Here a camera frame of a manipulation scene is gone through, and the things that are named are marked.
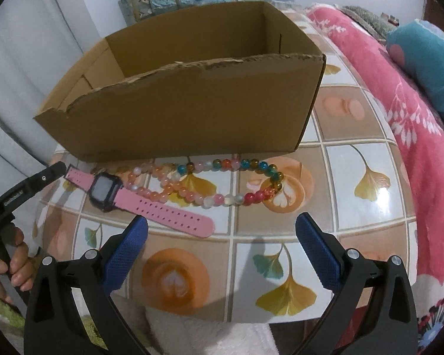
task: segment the watch screen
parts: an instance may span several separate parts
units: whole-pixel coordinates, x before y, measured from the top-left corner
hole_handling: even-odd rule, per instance
[[[113,180],[108,177],[99,177],[95,182],[90,195],[97,201],[103,202],[107,198],[109,191],[112,189],[113,183]]]

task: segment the open cardboard box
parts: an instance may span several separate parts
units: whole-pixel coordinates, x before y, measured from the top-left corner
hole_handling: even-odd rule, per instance
[[[88,162],[291,152],[325,64],[268,3],[191,7],[101,40],[35,119]]]

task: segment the teal pillow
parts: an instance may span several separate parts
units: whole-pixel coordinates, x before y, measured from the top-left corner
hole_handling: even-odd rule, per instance
[[[415,20],[390,32],[386,48],[444,119],[444,32],[430,22]]]

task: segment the blue bead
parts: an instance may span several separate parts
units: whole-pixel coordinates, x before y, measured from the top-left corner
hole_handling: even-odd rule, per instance
[[[273,176],[276,172],[278,172],[276,169],[268,167],[268,169],[265,171],[265,175],[269,178]]]
[[[178,173],[180,174],[180,175],[185,175],[186,173],[187,173],[187,168],[186,168],[186,166],[184,166],[184,165],[180,165],[180,166],[178,166]]]
[[[261,161],[258,163],[258,168],[262,171],[266,171],[268,169],[268,163],[266,161]]]
[[[249,168],[250,168],[250,160],[248,160],[248,159],[243,159],[243,160],[240,162],[240,168],[241,168],[241,169],[249,169]]]

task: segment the red bead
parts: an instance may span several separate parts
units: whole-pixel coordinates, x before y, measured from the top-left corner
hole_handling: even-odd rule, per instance
[[[261,203],[264,199],[265,199],[265,192],[264,191],[256,191],[255,202]]]
[[[232,163],[229,159],[222,160],[222,169],[228,170],[232,168]]]
[[[253,204],[254,201],[255,201],[255,194],[252,192],[247,192],[245,194],[245,201],[243,204],[250,205]]]
[[[271,199],[273,196],[275,196],[275,189],[272,187],[265,188],[263,192],[265,193],[265,200]]]

